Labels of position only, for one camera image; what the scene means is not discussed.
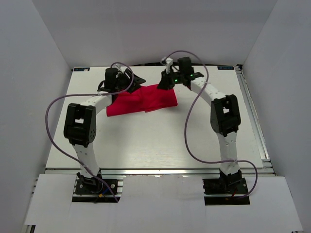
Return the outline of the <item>red t shirt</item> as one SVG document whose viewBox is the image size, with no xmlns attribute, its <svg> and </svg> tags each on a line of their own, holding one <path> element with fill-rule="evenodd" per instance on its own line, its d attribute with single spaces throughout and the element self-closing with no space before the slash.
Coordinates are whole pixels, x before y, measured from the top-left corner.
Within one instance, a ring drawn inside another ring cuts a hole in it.
<svg viewBox="0 0 311 233">
<path fill-rule="evenodd" d="M 136 113 L 151 112 L 178 105 L 173 89 L 158 89 L 157 85 L 143 86 L 132 94 L 124 92 L 106 108 L 108 117 Z"/>
</svg>

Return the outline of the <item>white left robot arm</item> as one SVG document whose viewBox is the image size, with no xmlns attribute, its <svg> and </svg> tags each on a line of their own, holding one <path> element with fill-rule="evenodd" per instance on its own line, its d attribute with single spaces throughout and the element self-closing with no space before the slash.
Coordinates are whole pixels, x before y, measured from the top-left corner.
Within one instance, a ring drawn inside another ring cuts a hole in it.
<svg viewBox="0 0 311 233">
<path fill-rule="evenodd" d="M 73 146 L 81 170 L 77 173 L 83 188 L 93 194 L 99 194 L 104 188 L 102 173 L 95 158 L 93 141 L 96 137 L 96 115 L 111 105 L 118 93 L 126 90 L 132 94 L 141 88 L 146 80 L 133 74 L 126 68 L 110 67 L 105 70 L 104 80 L 98 85 L 98 95 L 88 100 L 68 105 L 64 125 L 64 137 Z"/>
</svg>

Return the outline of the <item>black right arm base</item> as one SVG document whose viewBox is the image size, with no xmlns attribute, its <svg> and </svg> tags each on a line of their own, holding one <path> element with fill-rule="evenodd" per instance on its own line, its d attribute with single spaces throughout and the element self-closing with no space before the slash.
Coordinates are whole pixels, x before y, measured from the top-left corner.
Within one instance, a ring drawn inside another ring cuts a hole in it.
<svg viewBox="0 0 311 233">
<path fill-rule="evenodd" d="M 220 179 L 203 179 L 205 206 L 250 205 L 249 197 L 241 198 L 248 193 L 245 178 L 233 188 L 225 190 Z"/>
</svg>

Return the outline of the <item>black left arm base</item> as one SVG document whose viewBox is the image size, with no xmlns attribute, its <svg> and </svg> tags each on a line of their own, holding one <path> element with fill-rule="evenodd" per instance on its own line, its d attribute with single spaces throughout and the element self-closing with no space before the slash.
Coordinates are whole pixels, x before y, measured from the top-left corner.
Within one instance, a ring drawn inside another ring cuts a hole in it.
<svg viewBox="0 0 311 233">
<path fill-rule="evenodd" d="M 109 185 L 112 193 L 117 200 L 120 200 L 122 193 L 123 180 L 104 179 Z M 91 186 L 84 184 L 81 180 L 76 179 L 75 187 L 72 195 L 72 202 L 83 203 L 117 203 L 114 196 L 104 184 L 99 186 Z"/>
</svg>

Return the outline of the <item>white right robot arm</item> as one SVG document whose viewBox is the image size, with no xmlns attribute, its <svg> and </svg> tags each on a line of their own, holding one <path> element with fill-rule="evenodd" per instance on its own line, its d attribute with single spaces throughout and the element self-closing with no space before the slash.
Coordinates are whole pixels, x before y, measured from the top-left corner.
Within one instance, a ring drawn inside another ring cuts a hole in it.
<svg viewBox="0 0 311 233">
<path fill-rule="evenodd" d="M 179 69 L 173 70 L 173 60 L 163 58 L 165 70 L 161 73 L 158 84 L 160 90 L 172 90 L 182 84 L 197 94 L 210 106 L 210 125 L 216 133 L 220 147 L 220 177 L 208 182 L 205 187 L 212 193 L 232 193 L 242 181 L 242 172 L 237 157 L 237 132 L 241 124 L 238 100 L 235 95 L 226 95 L 208 83 L 208 78 L 195 72 L 189 57 L 177 60 Z"/>
</svg>

